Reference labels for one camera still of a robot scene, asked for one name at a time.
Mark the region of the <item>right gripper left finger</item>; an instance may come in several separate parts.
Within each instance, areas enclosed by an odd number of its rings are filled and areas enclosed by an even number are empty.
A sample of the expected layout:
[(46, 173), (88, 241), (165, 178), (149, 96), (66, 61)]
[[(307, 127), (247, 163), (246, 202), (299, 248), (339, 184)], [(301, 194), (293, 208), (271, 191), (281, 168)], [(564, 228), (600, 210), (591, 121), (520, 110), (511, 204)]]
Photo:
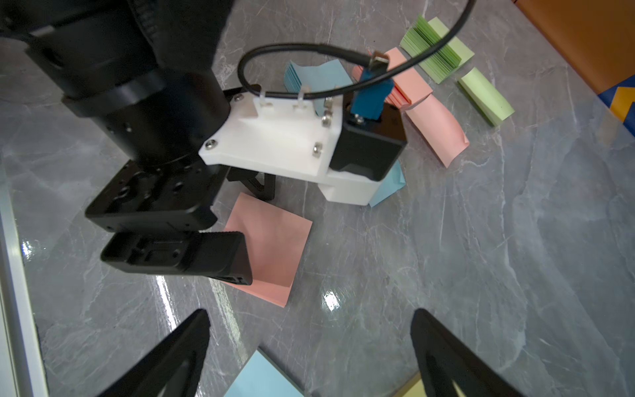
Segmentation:
[(196, 395), (209, 339), (208, 312), (197, 309), (101, 395)]

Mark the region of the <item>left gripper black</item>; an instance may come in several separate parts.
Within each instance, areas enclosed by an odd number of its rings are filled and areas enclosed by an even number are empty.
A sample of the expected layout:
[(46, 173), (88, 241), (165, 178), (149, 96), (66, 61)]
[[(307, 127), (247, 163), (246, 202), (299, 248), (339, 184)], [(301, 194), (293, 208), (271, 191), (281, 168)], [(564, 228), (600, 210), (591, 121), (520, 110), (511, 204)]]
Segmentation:
[[(85, 210), (88, 220), (116, 233), (101, 260), (119, 271), (154, 276), (204, 276), (238, 286), (253, 282), (240, 232), (186, 233), (218, 221), (213, 202), (226, 180), (241, 182), (262, 201), (275, 198), (276, 176), (186, 158), (142, 169), (130, 160)], [(185, 233), (151, 236), (135, 233)]]

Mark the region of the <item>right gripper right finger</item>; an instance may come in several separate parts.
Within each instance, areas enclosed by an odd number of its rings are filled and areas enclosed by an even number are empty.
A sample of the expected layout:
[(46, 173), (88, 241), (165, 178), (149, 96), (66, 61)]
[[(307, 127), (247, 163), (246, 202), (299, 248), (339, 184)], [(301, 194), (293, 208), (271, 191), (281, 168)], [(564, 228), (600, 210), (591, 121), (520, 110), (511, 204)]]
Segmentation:
[(428, 396), (522, 395), (426, 309), (414, 311), (410, 336)]

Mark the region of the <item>torn blue memo page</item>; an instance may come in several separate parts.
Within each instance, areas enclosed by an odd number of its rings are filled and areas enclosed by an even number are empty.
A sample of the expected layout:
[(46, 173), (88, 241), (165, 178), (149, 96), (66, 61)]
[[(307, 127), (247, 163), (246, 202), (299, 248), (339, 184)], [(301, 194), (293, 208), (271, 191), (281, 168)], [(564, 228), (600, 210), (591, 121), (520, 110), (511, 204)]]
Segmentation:
[(382, 201), (389, 198), (401, 190), (406, 185), (406, 180), (403, 174), (403, 170), (400, 162), (397, 160), (392, 166), (388, 175), (383, 179), (380, 188), (375, 192), (375, 195), (370, 200), (369, 205), (375, 207)]

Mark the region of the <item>torn pink memo page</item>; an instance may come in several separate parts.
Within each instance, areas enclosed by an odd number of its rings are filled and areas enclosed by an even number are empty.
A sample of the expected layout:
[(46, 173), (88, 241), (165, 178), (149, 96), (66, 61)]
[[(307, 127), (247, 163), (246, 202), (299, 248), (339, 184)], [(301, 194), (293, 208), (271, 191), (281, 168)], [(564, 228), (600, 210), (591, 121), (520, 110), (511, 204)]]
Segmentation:
[(459, 122), (433, 95), (405, 114), (446, 168), (470, 145)]

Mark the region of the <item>torn green memo page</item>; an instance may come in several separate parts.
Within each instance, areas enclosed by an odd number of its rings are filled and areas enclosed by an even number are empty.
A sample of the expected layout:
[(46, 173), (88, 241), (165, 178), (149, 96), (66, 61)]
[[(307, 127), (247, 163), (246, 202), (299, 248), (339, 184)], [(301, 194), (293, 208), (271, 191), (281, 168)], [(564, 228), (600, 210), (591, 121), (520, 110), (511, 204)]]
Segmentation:
[(515, 113), (508, 100), (477, 68), (461, 77), (458, 84), (494, 127)]

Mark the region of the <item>pink fanned memo pad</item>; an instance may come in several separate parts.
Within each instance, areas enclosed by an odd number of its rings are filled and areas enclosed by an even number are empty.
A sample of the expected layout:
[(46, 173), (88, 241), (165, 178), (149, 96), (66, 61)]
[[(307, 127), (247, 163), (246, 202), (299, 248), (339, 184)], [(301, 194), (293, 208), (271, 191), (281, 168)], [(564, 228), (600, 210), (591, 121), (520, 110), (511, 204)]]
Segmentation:
[[(397, 47), (387, 51), (385, 54), (390, 59), (389, 70), (406, 62), (405, 56)], [(362, 71), (363, 68), (361, 66), (353, 68), (352, 77), (356, 82), (360, 80)], [(415, 68), (398, 74), (393, 77), (393, 81), (395, 87), (385, 99), (385, 102), (401, 110), (410, 109), (433, 93), (433, 89)]]

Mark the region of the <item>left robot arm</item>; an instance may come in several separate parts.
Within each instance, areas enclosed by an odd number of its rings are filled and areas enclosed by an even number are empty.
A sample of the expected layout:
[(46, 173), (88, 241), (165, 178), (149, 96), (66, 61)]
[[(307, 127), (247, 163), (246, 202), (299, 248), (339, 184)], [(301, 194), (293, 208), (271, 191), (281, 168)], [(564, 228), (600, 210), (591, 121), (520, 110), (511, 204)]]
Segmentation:
[(246, 238), (215, 233), (211, 208), (226, 181), (261, 199), (275, 177), (207, 165), (230, 116), (231, 92), (211, 71), (229, 1), (4, 1), (1, 34), (96, 123), (128, 162), (85, 215), (112, 234), (101, 258), (127, 273), (206, 276), (249, 286)]

